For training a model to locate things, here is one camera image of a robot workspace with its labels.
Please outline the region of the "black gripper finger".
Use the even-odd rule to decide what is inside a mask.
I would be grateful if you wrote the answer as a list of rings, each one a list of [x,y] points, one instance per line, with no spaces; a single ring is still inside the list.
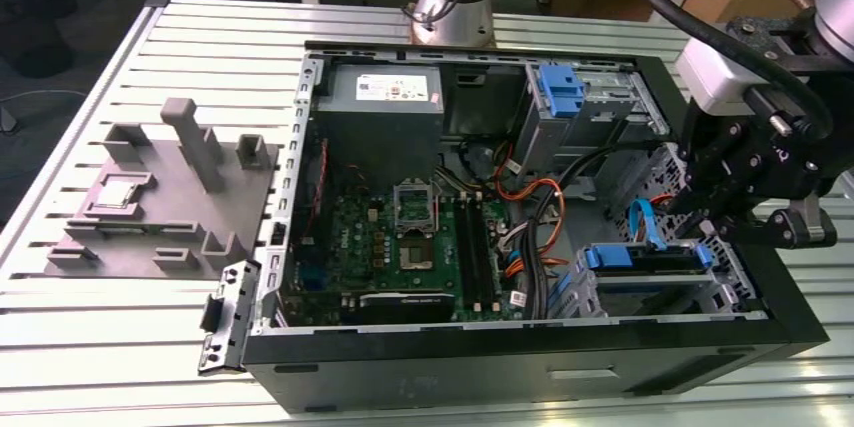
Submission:
[[[724,211],[744,167],[732,167],[739,150],[748,145],[750,118],[714,116],[688,102],[679,131],[678,158],[684,163],[683,186],[668,206],[670,214],[718,216]]]
[[[752,211],[724,215],[716,220],[716,234],[730,243],[788,250],[831,247],[838,242],[836,228],[816,194],[791,200],[786,208],[763,218]]]

